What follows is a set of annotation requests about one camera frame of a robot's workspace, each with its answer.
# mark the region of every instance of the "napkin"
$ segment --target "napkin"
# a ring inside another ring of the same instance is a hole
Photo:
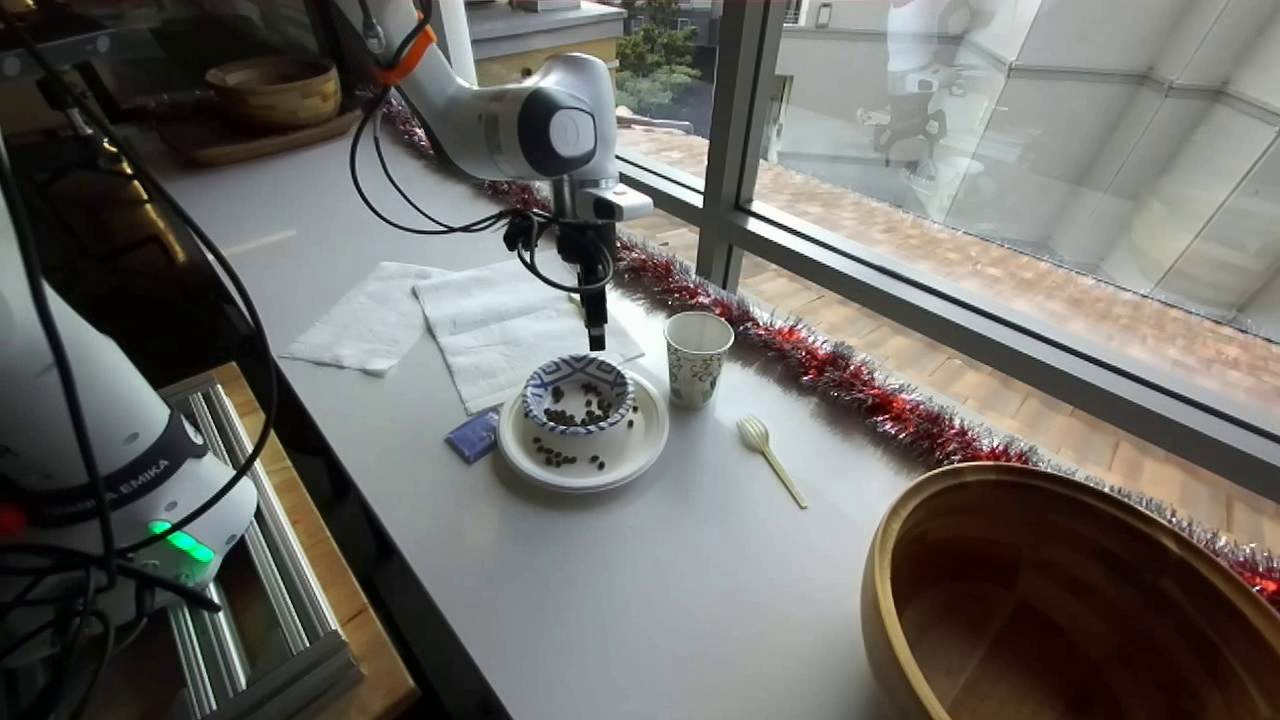
[[[423,334],[423,310],[414,298],[414,283],[436,273],[440,269],[423,265],[376,265],[299,341],[293,341],[286,354],[368,375],[394,373]]]
[[[415,298],[470,410],[506,405],[539,364],[589,351],[581,308],[518,259],[436,273],[415,283]],[[606,344],[615,364],[642,354],[620,325],[607,325]]]

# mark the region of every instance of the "christmas garland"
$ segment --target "christmas garland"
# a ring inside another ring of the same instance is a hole
[[[386,118],[410,148],[436,157],[430,132],[399,105],[386,105]],[[550,198],[533,185],[483,189],[508,209],[550,212]],[[799,318],[757,310],[746,294],[733,294],[700,281],[690,265],[642,241],[620,236],[615,281],[634,290],[662,298],[664,308],[720,310],[735,327],[739,347],[776,359],[785,375],[796,378],[806,392],[846,409],[849,414],[864,414],[872,431],[930,455],[932,463],[987,460],[1044,467],[1094,482],[1108,494],[1120,494],[1144,508],[1149,516],[1164,520],[1172,533],[1189,536],[1209,554],[1218,554],[1230,571],[1235,571],[1255,596],[1263,596],[1280,610],[1280,558],[1270,549],[1240,544],[1218,527],[1204,527],[1144,493],[1056,467],[1031,445],[993,434],[979,425],[956,414],[952,409],[930,401],[923,392],[893,384],[872,359],[855,354],[853,344],[831,344]]]

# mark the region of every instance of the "cup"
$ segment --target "cup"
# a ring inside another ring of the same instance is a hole
[[[717,310],[680,310],[667,325],[671,409],[700,409],[720,378],[735,331]]]

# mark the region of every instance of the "white spoon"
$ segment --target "white spoon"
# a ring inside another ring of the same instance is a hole
[[[773,447],[769,447],[769,425],[764,425],[760,414],[746,414],[746,421],[735,425],[735,434],[739,434],[753,452],[760,452],[760,455],[769,460],[773,476],[790,488],[790,494],[796,498],[796,508],[810,508],[810,498],[806,498],[806,493],[796,488],[794,472],[790,472],[790,467],[773,455]]]

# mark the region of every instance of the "window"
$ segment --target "window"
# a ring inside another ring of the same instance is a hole
[[[620,151],[706,275],[753,290],[753,250],[1218,472],[1280,463],[1276,3],[629,9],[695,28],[690,105],[620,93]]]

